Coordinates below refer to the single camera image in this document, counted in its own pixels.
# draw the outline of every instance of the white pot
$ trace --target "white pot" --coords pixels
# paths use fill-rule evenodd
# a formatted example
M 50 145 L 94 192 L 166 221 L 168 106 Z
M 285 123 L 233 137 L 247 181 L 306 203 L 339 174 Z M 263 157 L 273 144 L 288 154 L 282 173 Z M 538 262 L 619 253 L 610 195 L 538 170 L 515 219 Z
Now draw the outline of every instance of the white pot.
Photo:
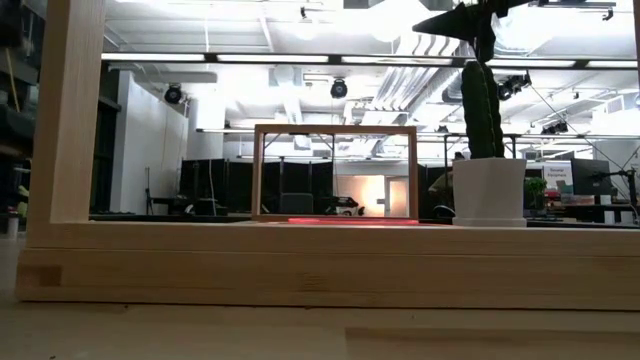
M 526 227 L 523 214 L 526 160 L 473 159 L 453 164 L 458 226 Z

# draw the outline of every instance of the wooden floor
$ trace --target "wooden floor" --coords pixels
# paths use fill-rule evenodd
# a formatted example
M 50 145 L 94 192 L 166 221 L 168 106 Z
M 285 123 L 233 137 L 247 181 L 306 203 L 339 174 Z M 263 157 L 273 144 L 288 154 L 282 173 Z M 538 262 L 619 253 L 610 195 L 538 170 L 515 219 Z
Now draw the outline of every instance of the wooden floor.
M 17 303 L 0 238 L 0 359 L 640 358 L 625 312 Z

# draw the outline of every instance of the sign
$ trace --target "sign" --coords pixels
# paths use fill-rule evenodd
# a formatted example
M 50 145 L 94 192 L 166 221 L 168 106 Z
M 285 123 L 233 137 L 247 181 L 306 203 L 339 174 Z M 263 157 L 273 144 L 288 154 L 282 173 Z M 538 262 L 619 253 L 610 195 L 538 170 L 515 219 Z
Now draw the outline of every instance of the sign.
M 547 189 L 558 189 L 558 181 L 564 181 L 565 185 L 573 185 L 571 166 L 545 165 L 542 168 L 542 176 L 547 180 Z

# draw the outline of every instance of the green plant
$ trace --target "green plant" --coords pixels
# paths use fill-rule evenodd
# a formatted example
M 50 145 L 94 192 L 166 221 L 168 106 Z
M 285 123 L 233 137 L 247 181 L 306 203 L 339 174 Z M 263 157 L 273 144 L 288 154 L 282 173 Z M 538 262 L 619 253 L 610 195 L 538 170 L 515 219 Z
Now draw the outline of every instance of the green plant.
M 462 106 L 471 158 L 504 157 L 498 85 L 487 65 L 477 61 L 465 65 Z
M 524 191 L 527 202 L 535 209 L 543 207 L 544 191 L 547 188 L 547 180 L 542 178 L 527 178 L 524 180 Z
M 524 188 L 527 194 L 532 196 L 544 195 L 547 188 L 547 180 L 542 178 L 527 178 L 524 181 Z

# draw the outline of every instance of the wooden frame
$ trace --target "wooden frame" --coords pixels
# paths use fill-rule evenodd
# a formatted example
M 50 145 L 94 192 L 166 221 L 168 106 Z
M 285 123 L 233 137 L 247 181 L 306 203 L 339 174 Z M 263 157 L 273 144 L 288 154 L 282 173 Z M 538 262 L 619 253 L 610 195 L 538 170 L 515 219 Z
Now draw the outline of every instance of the wooden frame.
M 345 125 L 256 125 L 253 144 L 253 193 L 251 218 L 256 221 L 285 221 L 286 214 L 261 214 L 261 188 L 264 137 L 266 134 L 384 134 L 406 135 L 409 146 L 409 219 L 418 220 L 418 150 L 415 126 L 345 126 Z
M 633 230 L 88 221 L 105 0 L 55 5 L 19 299 L 640 310 Z

